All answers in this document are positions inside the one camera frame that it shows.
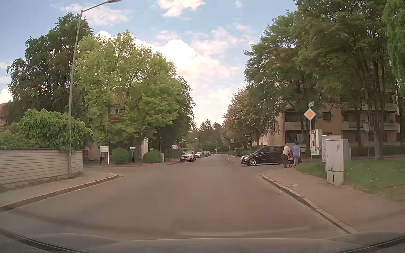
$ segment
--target car wheel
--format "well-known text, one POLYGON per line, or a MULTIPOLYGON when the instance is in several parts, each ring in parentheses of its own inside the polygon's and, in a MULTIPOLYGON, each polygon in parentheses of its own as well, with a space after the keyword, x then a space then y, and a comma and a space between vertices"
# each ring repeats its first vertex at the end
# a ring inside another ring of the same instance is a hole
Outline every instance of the car wheel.
POLYGON ((250 166, 255 166, 255 165, 257 165, 257 160, 254 159, 254 158, 251 158, 251 159, 248 161, 248 164, 249 164, 250 166))

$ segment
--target person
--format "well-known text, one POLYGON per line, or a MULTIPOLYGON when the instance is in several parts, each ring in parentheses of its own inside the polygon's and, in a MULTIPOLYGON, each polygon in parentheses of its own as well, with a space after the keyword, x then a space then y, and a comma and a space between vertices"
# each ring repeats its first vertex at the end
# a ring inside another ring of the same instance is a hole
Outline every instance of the person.
POLYGON ((284 147, 284 151, 282 152, 282 164, 284 164, 284 168, 287 168, 287 164, 289 164, 289 153, 290 153, 290 147, 289 147, 289 144, 286 143, 285 147, 284 147))
POLYGON ((296 164, 298 164, 298 160, 301 157, 301 147, 299 143, 296 141, 295 146, 293 146, 293 167, 296 168, 296 164))

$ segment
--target apartment building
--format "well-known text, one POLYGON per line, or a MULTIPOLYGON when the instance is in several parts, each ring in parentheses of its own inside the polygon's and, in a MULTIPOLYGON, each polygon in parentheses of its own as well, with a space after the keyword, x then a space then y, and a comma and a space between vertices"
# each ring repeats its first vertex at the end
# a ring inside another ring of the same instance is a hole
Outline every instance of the apartment building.
MULTIPOLYGON (((368 142, 372 147, 374 145, 374 135, 370 131, 365 132, 364 123, 368 112, 368 106, 363 106, 360 115, 360 136, 363 145, 368 142)), ((354 108, 346 108, 344 110, 331 106, 324 106, 321 110, 316 111, 315 129, 322 129, 324 135, 342 135, 347 139, 352 147, 358 146, 356 139, 357 121, 354 113, 354 108)), ((285 143, 300 143, 301 149, 304 151, 306 140, 301 133, 300 116, 291 108, 287 112, 281 113, 278 116, 279 132, 271 135, 268 134, 260 139, 261 145, 285 145, 285 143)), ((385 105, 385 123, 384 123, 384 145, 399 145, 400 144, 400 125, 399 112, 396 104, 388 103, 385 105)))

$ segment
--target lawn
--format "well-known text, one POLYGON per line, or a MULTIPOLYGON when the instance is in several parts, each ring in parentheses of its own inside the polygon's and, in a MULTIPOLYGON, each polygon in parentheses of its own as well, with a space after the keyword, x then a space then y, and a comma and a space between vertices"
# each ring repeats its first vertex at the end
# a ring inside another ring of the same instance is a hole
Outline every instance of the lawn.
MULTIPOLYGON (((326 172, 318 162, 299 164, 297 170, 326 178, 326 172)), ((345 184, 393 201, 405 202, 405 161, 349 161, 345 163, 345 184)))

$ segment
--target parked car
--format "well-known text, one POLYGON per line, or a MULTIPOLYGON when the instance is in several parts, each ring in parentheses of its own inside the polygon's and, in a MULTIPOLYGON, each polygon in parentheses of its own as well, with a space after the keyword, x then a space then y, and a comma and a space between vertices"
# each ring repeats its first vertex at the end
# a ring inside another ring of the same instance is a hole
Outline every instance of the parked car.
POLYGON ((196 158, 200 158, 200 157, 206 157, 206 154, 204 152, 198 152, 195 154, 196 158))
POLYGON ((191 151, 191 150, 184 150, 182 152, 182 155, 180 156, 180 162, 185 162, 185 161, 189 161, 189 162, 194 162, 196 161, 196 155, 195 152, 191 151))
POLYGON ((241 164, 255 166, 257 164, 282 164, 283 146, 267 146, 242 156, 241 164))

